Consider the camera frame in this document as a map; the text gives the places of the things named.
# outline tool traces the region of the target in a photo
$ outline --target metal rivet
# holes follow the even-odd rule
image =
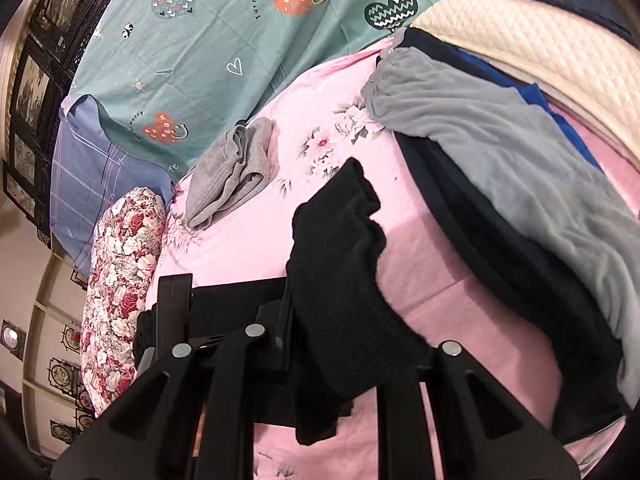
[[[253,323],[244,329],[244,333],[249,337],[260,337],[266,330],[260,323]]]
[[[451,356],[462,354],[462,346],[457,341],[445,341],[442,343],[442,351]]]
[[[187,355],[191,353],[191,345],[188,343],[178,343],[172,348],[171,353],[178,359],[187,357]]]

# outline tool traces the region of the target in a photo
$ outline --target bed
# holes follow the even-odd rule
[[[536,19],[526,21],[518,16]],[[550,24],[558,20],[571,27],[569,38],[559,37],[559,32],[553,34]],[[633,77],[640,73],[637,50],[607,31],[594,28],[587,20],[529,0],[441,0],[413,25],[481,56],[520,80],[539,83],[552,98],[554,110],[574,126],[620,195],[638,214],[640,165],[634,110],[640,99],[640,86]],[[527,34],[530,30],[535,30],[536,35]],[[579,38],[584,37],[597,41],[586,49],[579,43]],[[567,40],[576,43],[560,52],[552,50]],[[355,156],[382,203],[372,218],[387,238],[377,274],[385,299],[430,344],[449,338],[460,341],[549,427],[561,381],[549,341],[537,328],[500,304],[466,268],[421,199],[391,132],[353,105],[374,70],[376,57],[390,46],[391,40],[385,38],[355,54],[341,52],[349,55],[306,70],[271,100],[258,99],[260,105],[248,110],[246,116],[255,111],[274,125],[269,148],[270,182],[250,202],[201,232],[190,230],[184,222],[191,183],[191,174],[185,172],[186,176],[175,185],[175,195],[168,206],[158,264],[146,293],[146,308],[156,302],[160,276],[192,272],[194,286],[283,276],[292,247],[290,226],[296,207],[308,200],[349,156]],[[591,63],[603,59],[604,53],[612,49],[616,53],[612,63]],[[554,65],[545,65],[555,59],[566,61],[561,78]],[[229,64],[232,70],[240,67],[232,61],[221,65],[230,74]],[[581,70],[585,66],[595,66],[597,72],[585,76]],[[296,71],[292,71],[290,76],[295,75]],[[138,91],[139,81],[132,81],[130,86]],[[606,91],[596,88],[597,81]],[[105,120],[122,122],[131,115],[124,108],[118,113],[120,119],[114,119],[117,114],[113,113]],[[189,168],[199,149],[185,155],[179,166]],[[313,164],[310,149],[325,150],[329,156],[321,165]],[[167,165],[168,162],[162,162],[167,170],[171,164],[178,164]],[[130,370],[130,362],[121,360],[120,364]],[[90,362],[84,371],[94,373],[100,366]],[[89,390],[95,399],[100,398],[100,391]],[[289,428],[259,426],[255,432],[256,478],[374,478],[374,406],[373,392],[359,397],[352,416],[340,423],[338,435],[308,448],[296,445]],[[606,453],[624,424],[619,420],[567,446],[583,475]]]

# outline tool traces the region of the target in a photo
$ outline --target teal fabric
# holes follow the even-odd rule
[[[127,154],[174,180],[305,70],[355,53],[438,0],[112,0],[72,94]]]

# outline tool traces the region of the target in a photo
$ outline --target cream quilted blanket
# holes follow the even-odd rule
[[[440,0],[412,27],[539,83],[640,168],[640,51],[612,32],[533,0]]]

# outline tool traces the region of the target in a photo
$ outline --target gray garment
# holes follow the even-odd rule
[[[429,137],[517,232],[571,267],[622,342],[618,389],[640,397],[640,222],[549,114],[421,51],[396,48],[362,89],[396,132]]]
[[[260,193],[269,182],[271,121],[260,117],[218,137],[193,170],[184,221],[206,229]]]

